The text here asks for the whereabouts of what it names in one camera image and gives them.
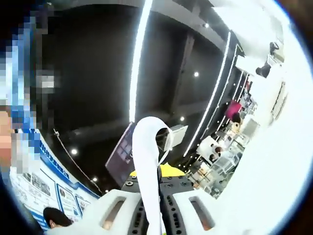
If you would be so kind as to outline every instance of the white strap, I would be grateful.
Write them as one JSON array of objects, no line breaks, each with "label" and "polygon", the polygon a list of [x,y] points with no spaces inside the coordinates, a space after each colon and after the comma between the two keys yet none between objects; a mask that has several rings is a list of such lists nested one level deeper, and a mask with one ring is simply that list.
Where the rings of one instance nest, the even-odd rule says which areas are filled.
[{"label": "white strap", "polygon": [[[140,120],[133,133],[133,159],[143,205],[149,222],[149,235],[161,234],[160,204],[158,194],[157,166],[159,150],[156,135],[162,128],[169,130],[171,146],[173,143],[171,129],[156,117]],[[162,162],[169,150],[163,155]]]}]

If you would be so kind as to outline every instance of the blue banner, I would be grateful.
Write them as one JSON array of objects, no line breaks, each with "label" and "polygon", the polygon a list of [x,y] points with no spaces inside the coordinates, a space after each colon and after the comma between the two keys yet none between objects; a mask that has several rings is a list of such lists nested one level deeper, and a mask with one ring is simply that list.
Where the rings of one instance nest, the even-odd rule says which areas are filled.
[{"label": "blue banner", "polygon": [[129,174],[135,170],[132,152],[134,129],[135,124],[131,122],[105,165],[120,187],[125,183]]}]

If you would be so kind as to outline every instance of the black ceiling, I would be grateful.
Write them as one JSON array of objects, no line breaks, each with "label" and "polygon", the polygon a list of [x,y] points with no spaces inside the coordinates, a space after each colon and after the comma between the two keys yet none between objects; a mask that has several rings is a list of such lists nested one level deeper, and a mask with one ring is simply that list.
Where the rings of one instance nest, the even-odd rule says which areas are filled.
[{"label": "black ceiling", "polygon": [[[175,2],[192,9],[191,1]],[[200,18],[212,22],[225,47],[228,28],[207,0],[198,4],[202,6]],[[75,161],[89,177],[99,178],[98,185],[103,191],[117,187],[105,163],[129,124],[131,69],[141,11],[141,8],[113,4],[55,11],[49,17],[49,33],[42,37],[43,70],[53,73],[57,81],[52,94],[37,91],[34,101],[42,120],[42,133],[65,167],[95,192],[52,130],[59,131],[67,148],[78,149]],[[190,154],[195,151],[222,94],[238,43],[232,33],[221,82]],[[169,126],[181,123],[189,126],[183,142],[170,152],[166,160],[170,164],[177,166],[182,162],[212,96],[223,55],[224,51],[194,29],[158,12],[150,13],[140,61],[136,120],[153,115]],[[233,67],[223,105],[205,136],[215,132],[217,120],[223,118],[227,108],[225,103],[234,94],[233,83],[238,82],[240,75]]]}]

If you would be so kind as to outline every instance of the sign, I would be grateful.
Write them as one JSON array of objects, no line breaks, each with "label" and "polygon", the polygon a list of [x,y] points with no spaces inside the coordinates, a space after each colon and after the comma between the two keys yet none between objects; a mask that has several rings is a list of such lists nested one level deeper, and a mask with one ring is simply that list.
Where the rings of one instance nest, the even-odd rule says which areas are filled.
[{"label": "sign", "polygon": [[23,167],[22,172],[11,167],[10,178],[16,196],[44,230],[49,229],[43,217],[46,207],[60,209],[72,221],[80,220],[86,206],[99,197],[64,168],[39,130],[19,129],[19,134],[28,135],[28,140],[23,140],[28,142],[22,147],[23,161],[28,164],[39,162],[39,167]]},{"label": "sign", "polygon": [[135,124],[131,122],[105,164],[119,186],[122,186],[129,174],[135,170],[132,153],[134,129]]}]

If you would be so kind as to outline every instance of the hanging cable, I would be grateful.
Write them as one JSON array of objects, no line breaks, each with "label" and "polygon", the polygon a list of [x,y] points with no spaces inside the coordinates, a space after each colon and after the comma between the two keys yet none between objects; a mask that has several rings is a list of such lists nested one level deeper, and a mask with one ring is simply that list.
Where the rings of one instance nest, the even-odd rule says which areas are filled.
[{"label": "hanging cable", "polygon": [[91,180],[91,179],[88,177],[88,175],[86,175],[86,174],[82,171],[82,169],[77,165],[77,163],[74,161],[74,159],[72,158],[72,156],[68,153],[67,149],[65,148],[64,144],[62,143],[62,141],[61,141],[61,139],[60,139],[60,134],[59,134],[59,132],[56,131],[54,128],[53,128],[53,131],[54,131],[55,136],[58,138],[60,144],[62,145],[63,149],[65,150],[65,152],[67,153],[67,155],[69,156],[69,158],[72,160],[72,162],[73,162],[73,163],[77,166],[77,168],[83,173],[83,175],[85,175],[85,177],[97,187],[97,189],[99,190],[99,192],[103,194],[103,192],[100,190],[100,188],[98,187],[98,185],[97,185],[93,180]]}]

